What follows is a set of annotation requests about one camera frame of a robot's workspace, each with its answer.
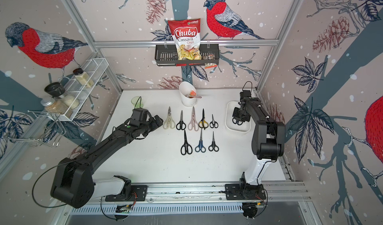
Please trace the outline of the cream kitchen scissors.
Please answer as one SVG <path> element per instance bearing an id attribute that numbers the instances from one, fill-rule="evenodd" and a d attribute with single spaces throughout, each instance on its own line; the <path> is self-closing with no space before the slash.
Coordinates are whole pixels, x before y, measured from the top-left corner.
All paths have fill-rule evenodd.
<path id="1" fill-rule="evenodd" d="M 174 129 L 176 127 L 176 123 L 172 118 L 171 107 L 168 108 L 167 118 L 164 120 L 163 129 Z"/>

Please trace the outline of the grey black handled scissors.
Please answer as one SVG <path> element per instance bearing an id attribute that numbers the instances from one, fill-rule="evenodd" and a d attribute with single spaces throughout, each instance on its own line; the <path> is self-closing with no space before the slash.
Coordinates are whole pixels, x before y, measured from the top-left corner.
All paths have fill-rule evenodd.
<path id="1" fill-rule="evenodd" d="M 214 133 L 212 133 L 212 142 L 211 145 L 208 147 L 208 150 L 210 152 L 219 152 L 219 147 L 215 143 Z"/>

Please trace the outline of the yellow black scissors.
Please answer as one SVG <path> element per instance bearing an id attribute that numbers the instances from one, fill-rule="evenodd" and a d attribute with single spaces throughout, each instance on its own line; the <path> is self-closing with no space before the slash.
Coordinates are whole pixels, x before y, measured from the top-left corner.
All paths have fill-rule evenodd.
<path id="1" fill-rule="evenodd" d="M 199 126 L 199 128 L 201 128 L 201 129 L 207 129 L 207 128 L 209 127 L 208 122 L 206 122 L 206 120 L 205 120 L 204 109 L 202 110 L 202 118 L 201 118 L 201 120 L 199 121 L 198 126 Z"/>

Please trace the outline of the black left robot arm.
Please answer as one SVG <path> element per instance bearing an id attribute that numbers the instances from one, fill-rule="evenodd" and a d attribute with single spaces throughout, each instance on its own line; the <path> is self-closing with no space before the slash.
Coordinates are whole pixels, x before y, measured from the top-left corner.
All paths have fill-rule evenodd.
<path id="1" fill-rule="evenodd" d="M 118 126 L 105 140 L 74 159 L 64 158 L 58 164 L 50 195 L 74 208 L 84 206 L 95 190 L 92 175 L 119 149 L 163 125 L 158 115 L 149 119 L 130 118 Z"/>

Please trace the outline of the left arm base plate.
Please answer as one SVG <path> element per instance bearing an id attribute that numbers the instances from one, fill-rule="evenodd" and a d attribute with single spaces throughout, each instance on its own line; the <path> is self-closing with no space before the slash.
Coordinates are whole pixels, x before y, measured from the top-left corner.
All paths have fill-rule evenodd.
<path id="1" fill-rule="evenodd" d="M 106 202 L 143 202 L 146 199 L 147 185 L 128 185 L 118 195 L 106 196 Z"/>

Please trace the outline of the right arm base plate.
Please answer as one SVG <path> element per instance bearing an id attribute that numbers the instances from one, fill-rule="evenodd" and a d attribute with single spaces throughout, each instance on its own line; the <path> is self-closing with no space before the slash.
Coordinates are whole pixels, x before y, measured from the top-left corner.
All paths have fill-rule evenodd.
<path id="1" fill-rule="evenodd" d="M 225 184 L 224 191 L 227 200 L 266 200 L 263 185 L 248 185 L 240 187 L 239 184 Z"/>

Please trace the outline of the pink kitchen scissors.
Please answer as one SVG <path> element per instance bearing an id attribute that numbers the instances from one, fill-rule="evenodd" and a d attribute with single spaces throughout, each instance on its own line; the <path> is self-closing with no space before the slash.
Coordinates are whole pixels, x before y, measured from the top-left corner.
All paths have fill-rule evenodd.
<path id="1" fill-rule="evenodd" d="M 196 118 L 195 118 L 195 108 L 194 108 L 194 106 L 193 106 L 193 108 L 192 108 L 192 112 L 191 112 L 191 121 L 190 121 L 190 123 L 188 124 L 188 130 L 189 130 L 189 131 L 192 131 L 192 130 L 194 130 L 194 131 L 198 131 L 198 130 L 199 130 L 198 122 L 197 122 L 197 120 L 196 120 Z"/>

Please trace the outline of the small black scissors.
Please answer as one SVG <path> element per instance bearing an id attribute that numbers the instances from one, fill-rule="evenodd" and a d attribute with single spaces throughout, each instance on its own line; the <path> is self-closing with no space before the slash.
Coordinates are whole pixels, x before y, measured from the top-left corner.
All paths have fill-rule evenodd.
<path id="1" fill-rule="evenodd" d="M 186 129 L 186 124 L 184 123 L 183 120 L 183 111 L 181 110 L 180 114 L 180 121 L 176 124 L 176 129 L 177 130 L 185 130 Z"/>

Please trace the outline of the blue handled scissors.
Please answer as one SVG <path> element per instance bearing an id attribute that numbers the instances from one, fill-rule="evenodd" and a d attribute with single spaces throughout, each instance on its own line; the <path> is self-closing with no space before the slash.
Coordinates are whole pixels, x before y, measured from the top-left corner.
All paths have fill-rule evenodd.
<path id="1" fill-rule="evenodd" d="M 242 125 L 243 124 L 243 121 L 237 120 L 235 118 L 232 119 L 232 122 L 233 122 L 233 124 L 236 124 L 236 125 Z"/>
<path id="2" fill-rule="evenodd" d="M 206 152 L 206 148 L 203 145 L 202 133 L 203 133 L 203 130 L 200 131 L 199 142 L 198 142 L 198 145 L 194 149 L 195 152 L 201 152 L 201 153 L 205 153 Z"/>

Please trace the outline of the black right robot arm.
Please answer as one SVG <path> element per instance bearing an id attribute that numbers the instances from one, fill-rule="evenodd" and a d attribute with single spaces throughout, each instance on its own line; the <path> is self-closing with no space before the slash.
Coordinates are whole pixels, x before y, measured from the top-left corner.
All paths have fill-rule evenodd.
<path id="1" fill-rule="evenodd" d="M 285 124 L 270 117 L 259 98 L 243 97 L 240 99 L 239 107 L 234 108 L 232 122 L 241 125 L 251 120 L 255 123 L 251 141 L 254 157 L 239 180 L 239 188 L 243 192 L 259 190 L 269 165 L 277 162 L 277 159 L 284 154 Z"/>

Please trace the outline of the large all-black scissors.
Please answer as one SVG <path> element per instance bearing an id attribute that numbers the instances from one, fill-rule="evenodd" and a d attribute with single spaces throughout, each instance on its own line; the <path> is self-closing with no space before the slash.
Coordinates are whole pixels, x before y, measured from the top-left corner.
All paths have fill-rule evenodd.
<path id="1" fill-rule="evenodd" d="M 184 144 L 181 146 L 181 155 L 191 155 L 192 154 L 192 146 L 187 141 L 187 135 L 184 131 Z"/>

